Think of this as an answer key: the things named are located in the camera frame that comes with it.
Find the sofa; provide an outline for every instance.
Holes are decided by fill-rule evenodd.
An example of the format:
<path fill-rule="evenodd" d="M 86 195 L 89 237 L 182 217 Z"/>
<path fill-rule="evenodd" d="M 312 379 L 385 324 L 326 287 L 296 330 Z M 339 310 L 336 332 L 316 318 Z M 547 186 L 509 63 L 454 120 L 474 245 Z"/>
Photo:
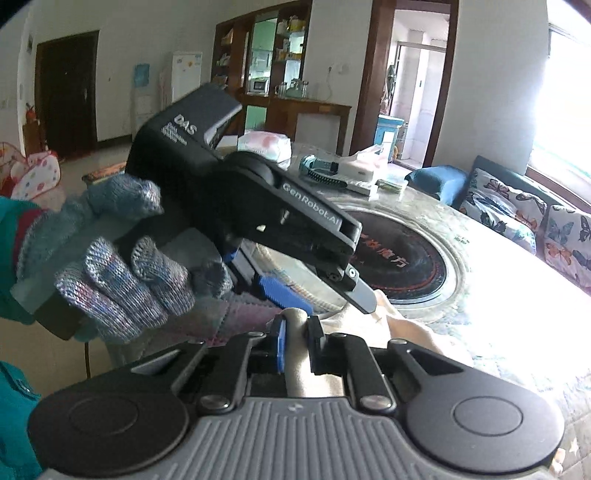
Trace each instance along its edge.
<path fill-rule="evenodd" d="M 406 179 L 535 254 L 591 294 L 591 215 L 481 156 L 470 173 L 445 165 L 415 170 Z"/>

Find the black cable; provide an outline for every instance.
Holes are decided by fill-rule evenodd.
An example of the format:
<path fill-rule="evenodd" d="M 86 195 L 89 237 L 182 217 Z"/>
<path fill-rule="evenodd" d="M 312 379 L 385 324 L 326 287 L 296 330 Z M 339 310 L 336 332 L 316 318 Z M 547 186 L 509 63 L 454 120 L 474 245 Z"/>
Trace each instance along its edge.
<path fill-rule="evenodd" d="M 88 342 L 84 342 L 84 362 L 86 364 L 86 379 L 88 380 L 92 376 L 90 374 L 90 353 L 88 350 Z"/>

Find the brown door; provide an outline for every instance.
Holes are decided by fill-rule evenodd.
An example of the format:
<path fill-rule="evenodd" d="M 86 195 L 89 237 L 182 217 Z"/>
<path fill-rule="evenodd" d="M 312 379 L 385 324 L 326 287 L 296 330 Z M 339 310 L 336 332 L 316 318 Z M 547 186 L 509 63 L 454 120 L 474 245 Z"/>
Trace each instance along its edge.
<path fill-rule="evenodd" d="M 60 158 L 96 147 L 95 76 L 98 32 L 37 46 L 35 102 L 47 145 Z"/>

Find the gloved hand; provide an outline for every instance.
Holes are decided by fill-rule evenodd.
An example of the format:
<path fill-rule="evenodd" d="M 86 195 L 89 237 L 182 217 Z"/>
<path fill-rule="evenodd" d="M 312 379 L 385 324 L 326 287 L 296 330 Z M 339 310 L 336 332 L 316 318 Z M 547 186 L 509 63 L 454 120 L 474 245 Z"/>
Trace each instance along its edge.
<path fill-rule="evenodd" d="M 44 212 L 31 223 L 18 252 L 17 278 L 34 274 L 37 265 L 102 214 L 139 221 L 162 212 L 160 190 L 153 182 L 124 174 L 91 186 L 79 199 L 68 200 L 61 211 Z M 220 296 L 231 286 L 219 256 L 189 273 L 162 254 L 149 237 L 137 242 L 131 267 L 110 242 L 97 238 L 84 258 L 56 275 L 60 294 L 89 318 L 75 337 L 88 340 L 98 333 L 110 343 L 127 343 L 146 328 L 162 326 L 169 314 L 189 311 L 196 296 Z"/>

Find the red cuff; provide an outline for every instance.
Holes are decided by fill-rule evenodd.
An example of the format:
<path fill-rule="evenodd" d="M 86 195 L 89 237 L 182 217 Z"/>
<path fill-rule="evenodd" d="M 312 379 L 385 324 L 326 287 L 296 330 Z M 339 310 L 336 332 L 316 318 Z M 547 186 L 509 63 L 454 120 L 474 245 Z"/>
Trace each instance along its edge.
<path fill-rule="evenodd" d="M 18 254 L 21 251 L 22 242 L 25 239 L 27 230 L 29 230 L 31 224 L 44 212 L 45 210 L 40 208 L 27 210 L 18 219 L 17 234 L 14 236 L 14 244 L 12 246 L 12 266 L 15 271 L 17 269 Z"/>

